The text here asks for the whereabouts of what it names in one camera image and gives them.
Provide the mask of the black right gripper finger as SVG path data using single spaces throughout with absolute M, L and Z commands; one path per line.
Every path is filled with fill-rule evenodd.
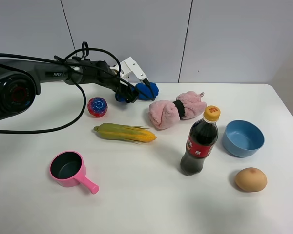
M 149 99 L 150 100 L 155 100 L 156 96 L 155 96 L 154 91 L 153 91 L 153 89 L 151 87 L 151 83 L 148 81 L 147 78 L 143 80 L 143 83 L 149 88 L 149 90 L 150 90 L 150 92 L 152 94 L 152 97 L 150 97 Z

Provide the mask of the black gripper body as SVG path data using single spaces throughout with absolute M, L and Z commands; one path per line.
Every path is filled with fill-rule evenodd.
M 122 84 L 119 76 L 110 69 L 105 61 L 82 61 L 82 84 L 95 83 L 102 87 L 117 91 L 125 91 L 127 86 Z

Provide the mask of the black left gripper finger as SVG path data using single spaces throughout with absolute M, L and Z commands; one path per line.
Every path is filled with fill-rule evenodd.
M 134 103 L 137 100 L 138 92 L 131 86 L 120 84 L 117 88 L 117 101 L 124 103 Z

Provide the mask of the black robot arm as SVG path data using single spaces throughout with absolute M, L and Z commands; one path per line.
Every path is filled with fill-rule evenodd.
M 94 83 L 115 93 L 120 102 L 155 100 L 158 88 L 143 78 L 135 86 L 124 83 L 121 71 L 112 69 L 105 61 L 73 57 L 67 62 L 0 59 L 0 120 L 27 110 L 41 92 L 41 83 L 64 81 L 66 84 Z

